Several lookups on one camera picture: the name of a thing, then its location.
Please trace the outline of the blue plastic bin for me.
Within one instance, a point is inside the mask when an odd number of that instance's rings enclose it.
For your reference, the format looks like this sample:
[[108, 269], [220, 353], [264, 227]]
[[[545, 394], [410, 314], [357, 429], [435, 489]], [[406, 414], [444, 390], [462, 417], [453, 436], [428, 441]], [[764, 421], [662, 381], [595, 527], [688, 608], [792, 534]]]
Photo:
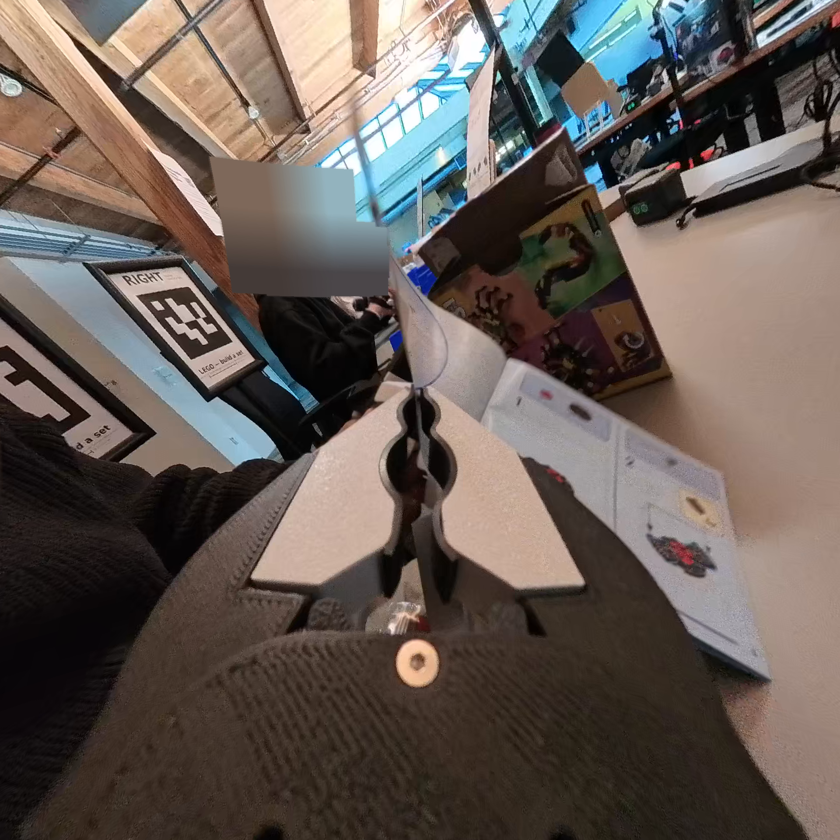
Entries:
[[397, 265], [403, 274], [427, 297], [437, 278], [433, 271], [426, 266], [423, 258], [415, 252], [413, 244], [405, 243], [395, 252]]

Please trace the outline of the flat black device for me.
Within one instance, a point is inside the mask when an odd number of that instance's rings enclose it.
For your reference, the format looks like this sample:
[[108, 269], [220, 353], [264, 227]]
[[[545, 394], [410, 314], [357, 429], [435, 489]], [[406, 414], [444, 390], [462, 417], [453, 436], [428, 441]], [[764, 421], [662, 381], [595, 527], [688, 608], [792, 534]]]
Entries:
[[694, 200], [694, 218], [716, 214], [802, 186], [805, 183], [805, 168], [816, 161], [822, 152], [822, 140], [799, 143], [771, 161], [712, 184]]

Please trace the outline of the cardboard sign board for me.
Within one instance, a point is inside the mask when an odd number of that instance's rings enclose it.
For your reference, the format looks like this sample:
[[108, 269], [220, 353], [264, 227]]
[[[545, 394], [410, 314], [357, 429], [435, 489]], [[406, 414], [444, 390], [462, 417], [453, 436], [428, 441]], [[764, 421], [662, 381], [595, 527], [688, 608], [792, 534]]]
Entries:
[[473, 201], [488, 189], [497, 176], [497, 153], [490, 139], [490, 109], [496, 74], [496, 47], [493, 46], [469, 88], [465, 181], [467, 202]]

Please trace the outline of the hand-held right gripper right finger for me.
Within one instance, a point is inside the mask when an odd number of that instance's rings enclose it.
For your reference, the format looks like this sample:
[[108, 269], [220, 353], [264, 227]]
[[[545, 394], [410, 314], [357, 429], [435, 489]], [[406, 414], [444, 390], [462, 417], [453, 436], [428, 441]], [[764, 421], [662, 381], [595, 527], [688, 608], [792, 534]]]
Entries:
[[530, 599], [585, 581], [522, 459], [429, 387], [418, 435], [432, 480], [434, 588], [441, 599]]

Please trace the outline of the black vertical pole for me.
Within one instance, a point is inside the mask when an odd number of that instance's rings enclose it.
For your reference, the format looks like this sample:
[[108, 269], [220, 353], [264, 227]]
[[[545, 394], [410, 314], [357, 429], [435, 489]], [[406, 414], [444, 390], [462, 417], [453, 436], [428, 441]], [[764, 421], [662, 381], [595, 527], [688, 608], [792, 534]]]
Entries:
[[501, 30], [495, 22], [487, 1], [468, 1], [469, 9], [484, 36], [486, 45], [492, 49], [495, 68], [508, 94], [511, 106], [530, 147], [536, 150], [547, 136], [544, 125], [549, 122], [541, 115], [538, 100], [521, 70], [516, 70], [501, 38]]

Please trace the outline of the white paper notice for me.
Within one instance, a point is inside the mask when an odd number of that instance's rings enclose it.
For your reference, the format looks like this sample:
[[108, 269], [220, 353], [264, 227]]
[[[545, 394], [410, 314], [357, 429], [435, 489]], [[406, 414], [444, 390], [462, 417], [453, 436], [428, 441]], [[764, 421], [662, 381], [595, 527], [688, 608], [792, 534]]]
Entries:
[[161, 164], [173, 184], [184, 195], [198, 216], [218, 238], [224, 238], [222, 221], [204, 194], [198, 189], [193, 179], [170, 155], [149, 147], [150, 153]]

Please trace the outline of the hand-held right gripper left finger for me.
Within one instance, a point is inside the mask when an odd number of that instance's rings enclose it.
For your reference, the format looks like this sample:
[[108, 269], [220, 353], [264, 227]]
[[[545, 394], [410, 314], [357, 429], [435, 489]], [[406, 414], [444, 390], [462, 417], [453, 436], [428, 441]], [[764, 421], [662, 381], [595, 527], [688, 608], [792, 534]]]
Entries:
[[391, 387], [318, 450], [250, 575], [256, 589], [312, 599], [395, 593], [421, 511], [413, 398], [409, 385]]

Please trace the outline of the framed marker poster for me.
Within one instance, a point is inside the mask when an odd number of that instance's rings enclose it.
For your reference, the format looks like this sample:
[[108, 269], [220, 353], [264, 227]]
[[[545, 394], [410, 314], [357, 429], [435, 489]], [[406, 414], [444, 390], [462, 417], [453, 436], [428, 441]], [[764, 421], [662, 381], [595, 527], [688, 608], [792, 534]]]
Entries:
[[1, 396], [44, 419], [84, 455], [121, 461], [155, 431], [68, 352], [1, 299]]
[[183, 257], [82, 265], [205, 401], [267, 367]]

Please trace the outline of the black office chair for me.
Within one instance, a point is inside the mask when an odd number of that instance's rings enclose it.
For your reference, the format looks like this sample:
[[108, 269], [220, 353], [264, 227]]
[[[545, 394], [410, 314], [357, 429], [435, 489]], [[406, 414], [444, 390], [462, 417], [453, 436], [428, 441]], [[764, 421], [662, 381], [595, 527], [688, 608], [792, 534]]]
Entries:
[[294, 460], [339, 432], [354, 412], [366, 408], [382, 378], [358, 381], [307, 410], [286, 388], [253, 373], [218, 395], [262, 430], [284, 460]]

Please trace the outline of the colourful toy brick set box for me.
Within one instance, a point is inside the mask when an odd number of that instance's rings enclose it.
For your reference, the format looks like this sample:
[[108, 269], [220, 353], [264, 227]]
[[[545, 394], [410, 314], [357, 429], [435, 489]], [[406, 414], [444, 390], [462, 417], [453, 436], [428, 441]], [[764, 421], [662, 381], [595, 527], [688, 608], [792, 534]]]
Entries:
[[578, 392], [603, 401], [673, 375], [566, 129], [413, 249], [432, 302]]

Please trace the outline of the instruction booklet with yellow back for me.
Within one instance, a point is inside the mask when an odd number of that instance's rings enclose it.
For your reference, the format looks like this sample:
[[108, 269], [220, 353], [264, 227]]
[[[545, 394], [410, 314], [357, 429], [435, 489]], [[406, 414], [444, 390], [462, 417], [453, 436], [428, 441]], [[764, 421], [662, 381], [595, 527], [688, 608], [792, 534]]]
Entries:
[[698, 646], [757, 679], [770, 665], [749, 605], [722, 476], [436, 308], [438, 393], [575, 496], [642, 561]]

